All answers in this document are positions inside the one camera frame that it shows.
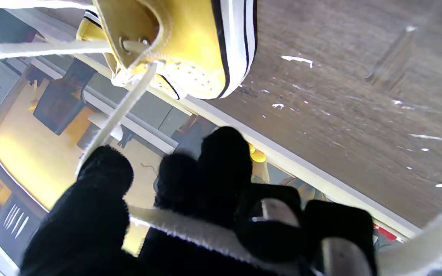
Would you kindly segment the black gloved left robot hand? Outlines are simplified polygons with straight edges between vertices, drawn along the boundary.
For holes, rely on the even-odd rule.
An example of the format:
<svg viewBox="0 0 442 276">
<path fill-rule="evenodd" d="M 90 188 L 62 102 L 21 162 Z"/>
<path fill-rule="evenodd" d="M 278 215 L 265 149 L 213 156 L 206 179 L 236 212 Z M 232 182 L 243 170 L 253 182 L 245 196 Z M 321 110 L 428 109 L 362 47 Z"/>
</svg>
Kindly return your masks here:
<svg viewBox="0 0 442 276">
<path fill-rule="evenodd" d="M 321 200 L 301 208 L 293 187 L 252 182 L 249 144 L 235 128 L 175 151 L 158 168 L 152 208 L 132 211 L 128 159 L 110 146 L 88 157 L 28 244 L 21 276 L 376 276 L 373 220 Z"/>
</svg>

